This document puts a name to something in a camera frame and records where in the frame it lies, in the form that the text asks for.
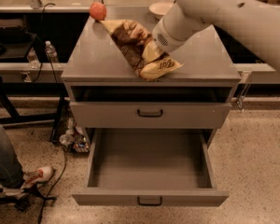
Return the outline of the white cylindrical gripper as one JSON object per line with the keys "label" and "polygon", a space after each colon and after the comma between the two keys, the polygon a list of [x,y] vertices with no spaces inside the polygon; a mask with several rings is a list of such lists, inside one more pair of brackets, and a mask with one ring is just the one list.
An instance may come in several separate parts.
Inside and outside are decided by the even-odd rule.
{"label": "white cylindrical gripper", "polygon": [[207,28],[209,23],[198,21],[186,15],[178,3],[160,19],[152,31],[154,40],[147,43],[142,57],[151,63],[162,56],[183,46],[189,38]]}

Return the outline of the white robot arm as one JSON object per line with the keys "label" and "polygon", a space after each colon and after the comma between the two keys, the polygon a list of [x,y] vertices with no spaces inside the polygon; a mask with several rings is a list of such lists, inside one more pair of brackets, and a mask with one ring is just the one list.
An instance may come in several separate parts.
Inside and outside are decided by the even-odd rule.
{"label": "white robot arm", "polygon": [[280,8],[257,0],[175,0],[152,30],[152,48],[172,52],[210,25],[280,74]]}

